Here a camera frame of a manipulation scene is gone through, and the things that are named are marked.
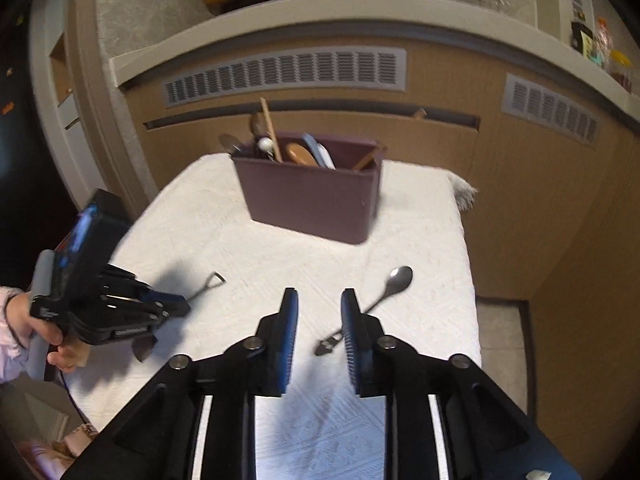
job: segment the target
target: wooden spoon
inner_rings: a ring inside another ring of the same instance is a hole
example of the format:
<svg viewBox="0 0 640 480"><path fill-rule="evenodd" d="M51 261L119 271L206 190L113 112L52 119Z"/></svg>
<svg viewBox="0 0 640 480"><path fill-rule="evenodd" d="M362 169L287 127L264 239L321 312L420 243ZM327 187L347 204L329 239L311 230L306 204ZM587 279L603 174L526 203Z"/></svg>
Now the wooden spoon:
<svg viewBox="0 0 640 480"><path fill-rule="evenodd" d="M367 153L367 155L363 156L351 169L354 171L360 171L367 164L369 164L379 152L386 152L386 146L384 144L379 144L377 147Z"/></svg>
<svg viewBox="0 0 640 480"><path fill-rule="evenodd" d="M287 144L287 153L289 153L291 160L300 166L318 166L313 155L296 142Z"/></svg>
<svg viewBox="0 0 640 480"><path fill-rule="evenodd" d="M282 162L282 155L280 154L280 147L278 146L278 138L276 137L276 132L273 129L273 123L271 122L271 115L269 113L269 107L267 106L267 101L263 97L260 98L260 104L262 105L262 113L264 114L264 120L267 123L267 133L271 137L273 141L273 155L275 156L278 162Z"/></svg>

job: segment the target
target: black cable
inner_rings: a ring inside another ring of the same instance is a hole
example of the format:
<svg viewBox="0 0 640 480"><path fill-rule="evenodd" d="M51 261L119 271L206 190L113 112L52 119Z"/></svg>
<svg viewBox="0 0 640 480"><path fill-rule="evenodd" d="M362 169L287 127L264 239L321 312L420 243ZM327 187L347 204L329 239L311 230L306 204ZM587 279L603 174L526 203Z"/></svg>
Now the black cable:
<svg viewBox="0 0 640 480"><path fill-rule="evenodd" d="M71 392L69 391L69 387L66 385L65 374L62 370L60 370L60 379L62 379L62 384L65 387L66 394L69 396L69 400L71 401L71 404L74 406L74 409L82 419L82 422L84 422L85 424L90 424L89 420L84 416L84 413L82 412L82 410L78 408L78 405L76 404L73 396L71 395Z"/></svg>

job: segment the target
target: spoon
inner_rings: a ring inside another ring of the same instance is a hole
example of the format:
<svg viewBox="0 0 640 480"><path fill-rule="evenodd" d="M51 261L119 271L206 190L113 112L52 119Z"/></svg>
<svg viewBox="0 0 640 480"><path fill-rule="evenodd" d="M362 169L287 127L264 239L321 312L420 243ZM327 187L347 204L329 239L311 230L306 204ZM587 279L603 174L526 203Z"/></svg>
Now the spoon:
<svg viewBox="0 0 640 480"><path fill-rule="evenodd" d="M313 155L296 142L287 144L287 153L289 153L291 160L300 166L318 166Z"/></svg>
<svg viewBox="0 0 640 480"><path fill-rule="evenodd" d="M251 114L249 118L249 129L256 140L267 135L267 126L264 124L264 117L260 114Z"/></svg>
<svg viewBox="0 0 640 480"><path fill-rule="evenodd" d="M369 305L369 307L363 312L363 314L368 314L369 312L371 312L380 303L385 301L386 298L391 298L392 296L395 296L396 294L407 290L409 285L411 285L413 278L414 272L412 271L411 267L396 267L391 271L391 274L389 274L389 277L386 279L385 290L382 295L380 295L380 297L376 301ZM322 341L318 343L318 346L316 347L314 353L316 355L330 354L334 351L334 347L340 341L342 341L342 338L342 329L336 330L329 337L327 337L326 339L322 339Z"/></svg>
<svg viewBox="0 0 640 480"><path fill-rule="evenodd" d="M269 160L273 160L273 141L271 137L263 137L258 140L258 150L265 153Z"/></svg>
<svg viewBox="0 0 640 480"><path fill-rule="evenodd" d="M219 134L218 142L229 155L237 155L244 148L244 145L237 137L229 134Z"/></svg>

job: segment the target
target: wooden spatula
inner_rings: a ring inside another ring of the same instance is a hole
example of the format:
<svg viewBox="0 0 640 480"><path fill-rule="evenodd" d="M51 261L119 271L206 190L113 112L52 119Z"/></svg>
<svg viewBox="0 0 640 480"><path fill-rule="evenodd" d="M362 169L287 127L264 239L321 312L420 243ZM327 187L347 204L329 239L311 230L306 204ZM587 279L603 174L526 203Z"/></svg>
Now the wooden spatula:
<svg viewBox="0 0 640 480"><path fill-rule="evenodd" d="M360 171L362 168L366 167L366 165L369 164L380 152L386 152L386 146L384 144L379 144L377 147L367 153L367 155L363 156L351 169L354 171Z"/></svg>
<svg viewBox="0 0 640 480"><path fill-rule="evenodd" d="M314 159L313 155L309 153L303 146L300 146L296 142L290 142L287 144L287 153L293 162L300 166L317 166L318 163Z"/></svg>

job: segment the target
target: metal spoon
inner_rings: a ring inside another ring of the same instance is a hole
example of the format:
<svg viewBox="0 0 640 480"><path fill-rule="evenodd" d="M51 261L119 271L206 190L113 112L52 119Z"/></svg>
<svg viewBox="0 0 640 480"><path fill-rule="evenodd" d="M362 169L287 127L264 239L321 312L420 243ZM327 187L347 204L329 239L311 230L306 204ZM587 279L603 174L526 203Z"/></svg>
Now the metal spoon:
<svg viewBox="0 0 640 480"><path fill-rule="evenodd" d="M380 297L376 301L374 301L373 304L369 305L369 307L363 312L363 314L368 314L369 312L371 312L380 303L385 301L386 298L391 298L392 296L395 296L396 294L407 290L409 285L411 285L413 278L414 272L412 271L411 267L396 267L391 271L391 274L389 274L389 277L386 279L385 290L382 295L380 295ZM327 337L326 339L322 339L322 341L318 343L318 346L316 347L314 353L316 355L330 354L334 351L334 347L340 341L342 341L342 338L342 329L336 330L329 337Z"/></svg>
<svg viewBox="0 0 640 480"><path fill-rule="evenodd" d="M220 134L218 136L218 142L229 155L237 155L242 152L244 148L244 145L239 139L229 134Z"/></svg>

